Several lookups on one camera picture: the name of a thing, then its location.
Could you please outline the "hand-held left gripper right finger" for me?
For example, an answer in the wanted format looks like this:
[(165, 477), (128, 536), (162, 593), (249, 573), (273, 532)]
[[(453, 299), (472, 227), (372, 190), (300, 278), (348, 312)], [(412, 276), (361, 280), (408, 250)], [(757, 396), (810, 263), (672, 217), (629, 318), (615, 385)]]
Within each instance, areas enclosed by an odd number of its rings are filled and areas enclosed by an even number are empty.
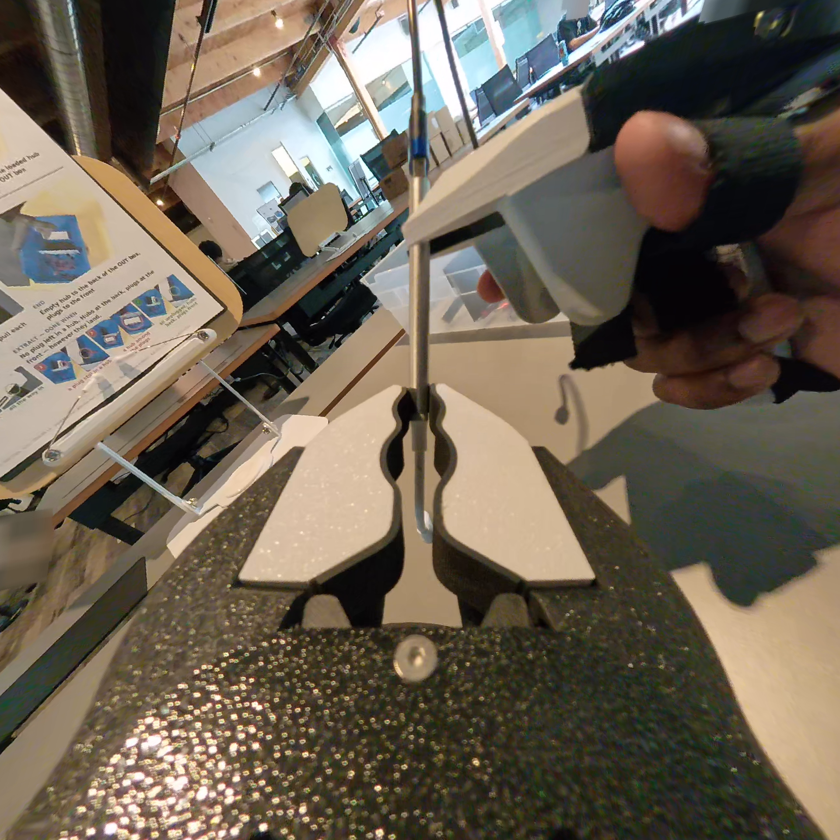
[(449, 385), (430, 388), (433, 564), (468, 613), (499, 595), (595, 582), (594, 570), (529, 441)]

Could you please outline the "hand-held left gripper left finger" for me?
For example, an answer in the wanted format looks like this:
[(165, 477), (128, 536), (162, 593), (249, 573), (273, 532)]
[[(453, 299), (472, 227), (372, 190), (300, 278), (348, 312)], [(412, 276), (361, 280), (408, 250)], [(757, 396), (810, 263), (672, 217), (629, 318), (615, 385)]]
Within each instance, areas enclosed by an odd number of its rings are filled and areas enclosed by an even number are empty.
[(330, 422), (302, 451), (238, 582), (332, 595), (381, 615), (403, 572), (403, 437), (411, 396), (391, 385)]

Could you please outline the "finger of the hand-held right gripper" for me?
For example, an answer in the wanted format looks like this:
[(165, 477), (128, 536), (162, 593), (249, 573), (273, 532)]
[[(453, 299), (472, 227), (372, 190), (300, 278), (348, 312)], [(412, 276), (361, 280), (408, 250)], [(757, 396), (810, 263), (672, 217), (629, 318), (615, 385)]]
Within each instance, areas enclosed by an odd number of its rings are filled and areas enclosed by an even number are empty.
[(584, 327), (618, 316), (648, 225), (622, 188), (612, 143), (594, 151), (590, 123), (574, 89), (471, 151), (410, 211), (406, 245), (430, 248), (434, 235), (500, 214), (561, 314)]
[(463, 247), (474, 249), (521, 320), (544, 323), (559, 317), (558, 305), (500, 214), (436, 234), (430, 247), (433, 256)]

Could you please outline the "clear plastic bin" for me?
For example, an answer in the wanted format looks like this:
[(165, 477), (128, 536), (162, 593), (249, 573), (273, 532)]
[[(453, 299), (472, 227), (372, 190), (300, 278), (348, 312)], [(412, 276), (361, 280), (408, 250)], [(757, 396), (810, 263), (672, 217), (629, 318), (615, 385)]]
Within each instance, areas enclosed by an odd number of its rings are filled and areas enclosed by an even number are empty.
[[(509, 310), (492, 312), (492, 304), (483, 301), (477, 291), (478, 279), (485, 269), (471, 247), (431, 259), (428, 326), (432, 343), (571, 335), (570, 323), (562, 314), (548, 322), (530, 324), (522, 321), (511, 305)], [(404, 330), (409, 330), (410, 272), (405, 245), (383, 258), (362, 282)]]

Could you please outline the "person's right hand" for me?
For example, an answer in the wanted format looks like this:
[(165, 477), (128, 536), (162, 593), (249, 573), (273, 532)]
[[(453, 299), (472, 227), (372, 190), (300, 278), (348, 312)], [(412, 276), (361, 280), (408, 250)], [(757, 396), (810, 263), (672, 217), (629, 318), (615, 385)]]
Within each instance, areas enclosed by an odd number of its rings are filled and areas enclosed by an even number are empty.
[[(660, 401), (695, 410), (742, 403), (777, 382), (774, 351), (786, 342), (795, 358), (838, 377), (838, 96), (820, 102), (796, 134), (804, 155), (797, 194), (759, 239), (772, 291), (751, 297), (743, 273), (727, 266), (738, 310), (682, 332), (661, 330), (646, 300), (636, 298), (637, 354), (626, 365), (654, 375)], [(630, 203), (648, 223), (675, 233), (696, 221), (713, 173), (695, 127), (663, 112), (637, 113), (618, 134), (614, 157)]]

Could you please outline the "long white office table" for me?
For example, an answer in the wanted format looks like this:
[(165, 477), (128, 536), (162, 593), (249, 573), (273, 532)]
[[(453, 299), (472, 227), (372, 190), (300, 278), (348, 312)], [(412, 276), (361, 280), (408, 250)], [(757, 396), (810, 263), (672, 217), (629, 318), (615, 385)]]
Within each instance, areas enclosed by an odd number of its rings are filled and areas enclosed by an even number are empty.
[(633, 11), (614, 26), (600, 31), (595, 37), (587, 41), (568, 56), (566, 64), (559, 64), (525, 87), (514, 101), (519, 104), (527, 99), (541, 96), (546, 90), (560, 83), (560, 80), (578, 67), (593, 62), (596, 67), (604, 62), (614, 62), (618, 59), (621, 49), (636, 39), (642, 38), (638, 28), (658, 34), (658, 16), (669, 5), (669, 1), (638, 1), (634, 3)]

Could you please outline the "row of black office chairs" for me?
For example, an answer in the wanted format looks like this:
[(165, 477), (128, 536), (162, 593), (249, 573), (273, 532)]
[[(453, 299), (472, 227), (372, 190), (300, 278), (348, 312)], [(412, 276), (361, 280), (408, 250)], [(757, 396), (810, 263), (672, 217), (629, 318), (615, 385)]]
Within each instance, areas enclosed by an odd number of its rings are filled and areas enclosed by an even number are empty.
[(517, 58), (515, 69), (499, 70), (489, 80), (470, 92), (476, 105), (479, 126), (509, 110), (524, 88), (540, 79), (561, 61), (558, 41), (546, 35), (537, 45)]

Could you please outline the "stack of cardboard boxes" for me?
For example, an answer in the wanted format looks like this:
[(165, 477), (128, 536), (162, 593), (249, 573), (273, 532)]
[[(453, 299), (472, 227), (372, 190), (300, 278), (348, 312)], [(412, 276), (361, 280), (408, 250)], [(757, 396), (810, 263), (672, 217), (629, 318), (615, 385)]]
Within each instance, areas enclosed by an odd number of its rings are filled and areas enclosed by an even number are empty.
[[(473, 146), (463, 116), (453, 117), (447, 107), (427, 115), (427, 176), (434, 184), (451, 165), (465, 157)], [(410, 166), (408, 131), (393, 134), (381, 144), (385, 175), (379, 187), (387, 201), (407, 196)]]

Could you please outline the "black office chair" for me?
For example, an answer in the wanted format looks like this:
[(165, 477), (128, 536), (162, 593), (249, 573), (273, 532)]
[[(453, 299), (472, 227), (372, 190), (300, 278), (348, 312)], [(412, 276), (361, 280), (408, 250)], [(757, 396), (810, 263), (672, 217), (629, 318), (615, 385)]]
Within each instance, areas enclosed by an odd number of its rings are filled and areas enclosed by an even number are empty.
[(328, 340), (341, 343), (344, 337), (359, 328), (364, 318), (375, 309), (376, 303), (373, 292), (365, 284), (355, 282), (346, 288), (330, 310), (299, 331), (299, 335), (313, 347)]

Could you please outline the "beige document stand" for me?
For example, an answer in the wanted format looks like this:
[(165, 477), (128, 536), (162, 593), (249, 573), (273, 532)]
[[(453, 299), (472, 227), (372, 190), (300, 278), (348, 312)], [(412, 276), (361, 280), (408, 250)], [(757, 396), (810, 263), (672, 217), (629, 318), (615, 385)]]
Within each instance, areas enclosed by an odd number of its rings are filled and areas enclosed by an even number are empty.
[(338, 256), (360, 239), (350, 229), (347, 207), (340, 189), (325, 183), (316, 192), (298, 193), (286, 206), (288, 227), (302, 254), (313, 258), (322, 251)]

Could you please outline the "wooden top office desk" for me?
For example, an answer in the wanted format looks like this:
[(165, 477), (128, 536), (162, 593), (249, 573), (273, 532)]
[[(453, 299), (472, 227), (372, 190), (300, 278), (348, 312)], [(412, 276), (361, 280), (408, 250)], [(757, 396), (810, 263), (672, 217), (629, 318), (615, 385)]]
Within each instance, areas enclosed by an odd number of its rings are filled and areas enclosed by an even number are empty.
[(296, 270), (276, 289), (244, 312), (241, 329), (275, 323), (277, 349), (293, 356), (309, 373), (318, 363), (308, 352), (311, 346), (299, 335), (310, 323), (330, 310), (346, 288), (360, 282), (394, 247), (403, 241), (402, 225), (408, 215), (406, 196), (395, 204), (384, 203), (351, 227), (360, 239), (342, 254), (320, 254)]

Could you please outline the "silver ventilation duct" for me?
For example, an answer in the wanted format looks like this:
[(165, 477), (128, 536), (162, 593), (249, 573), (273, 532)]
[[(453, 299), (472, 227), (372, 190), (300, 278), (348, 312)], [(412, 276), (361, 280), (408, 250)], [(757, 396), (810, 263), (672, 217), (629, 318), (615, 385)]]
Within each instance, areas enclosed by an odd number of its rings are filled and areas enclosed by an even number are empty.
[(99, 144), (81, 36), (73, 1), (30, 1), (68, 143), (74, 155), (98, 158)]

